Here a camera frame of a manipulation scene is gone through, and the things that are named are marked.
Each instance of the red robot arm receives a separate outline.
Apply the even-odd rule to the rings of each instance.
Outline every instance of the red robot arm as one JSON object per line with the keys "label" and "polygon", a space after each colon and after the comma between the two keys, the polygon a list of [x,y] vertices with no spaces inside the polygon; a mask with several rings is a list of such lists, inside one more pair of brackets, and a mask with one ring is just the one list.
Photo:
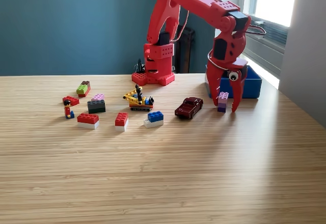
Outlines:
{"label": "red robot arm", "polygon": [[[240,12],[240,7],[220,0],[157,0],[144,45],[145,74],[134,73],[132,80],[143,86],[159,83],[166,86],[174,81],[171,72],[174,40],[179,24],[180,6],[206,20],[221,33],[214,39],[208,54],[207,79],[214,104],[218,103],[220,81],[227,74],[233,89],[235,112],[240,104],[247,77],[247,61],[238,58],[246,46],[246,31],[251,18]],[[166,24],[165,32],[160,33]]]}

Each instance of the toy car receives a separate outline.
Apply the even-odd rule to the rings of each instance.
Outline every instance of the toy car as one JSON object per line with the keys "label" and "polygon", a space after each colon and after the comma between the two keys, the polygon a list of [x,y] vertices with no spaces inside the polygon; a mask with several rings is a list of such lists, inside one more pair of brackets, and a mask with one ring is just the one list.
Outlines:
{"label": "toy car", "polygon": [[174,111],[174,114],[179,117],[192,119],[202,107],[203,100],[201,98],[186,98],[183,103]]}

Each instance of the blue container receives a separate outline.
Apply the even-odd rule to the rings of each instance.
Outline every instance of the blue container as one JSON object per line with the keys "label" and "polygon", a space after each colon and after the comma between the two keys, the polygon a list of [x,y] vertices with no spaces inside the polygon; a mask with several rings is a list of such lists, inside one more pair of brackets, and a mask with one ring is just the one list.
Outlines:
{"label": "blue container", "polygon": [[[205,83],[206,83],[208,95],[210,98],[212,98],[209,90],[206,74],[205,74]],[[242,98],[259,98],[261,83],[262,83],[261,77],[253,70],[253,68],[251,68],[248,65],[248,74],[246,80],[244,81]],[[220,86],[221,86],[220,92],[227,92],[229,93],[229,98],[233,98],[233,91],[232,91],[232,87],[230,86],[229,78],[223,77]]]}

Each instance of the pink lego brick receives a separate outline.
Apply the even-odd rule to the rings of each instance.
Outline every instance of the pink lego brick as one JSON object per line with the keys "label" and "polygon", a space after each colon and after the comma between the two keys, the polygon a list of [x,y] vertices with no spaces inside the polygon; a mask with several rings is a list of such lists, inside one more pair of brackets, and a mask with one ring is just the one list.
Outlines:
{"label": "pink lego brick", "polygon": [[104,100],[104,94],[98,93],[92,98],[92,101],[97,101],[97,100]]}
{"label": "pink lego brick", "polygon": [[220,92],[218,103],[227,103],[229,98],[229,93]]}

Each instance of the lego minifigure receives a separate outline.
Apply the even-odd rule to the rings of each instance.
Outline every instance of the lego minifigure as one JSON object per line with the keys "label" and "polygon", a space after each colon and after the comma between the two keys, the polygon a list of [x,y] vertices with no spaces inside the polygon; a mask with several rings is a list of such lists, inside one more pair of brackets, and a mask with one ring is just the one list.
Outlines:
{"label": "lego minifigure", "polygon": [[75,115],[73,113],[73,111],[70,111],[70,100],[65,100],[63,102],[64,106],[65,106],[65,116],[66,116],[66,119],[72,119],[72,118],[75,118]]}

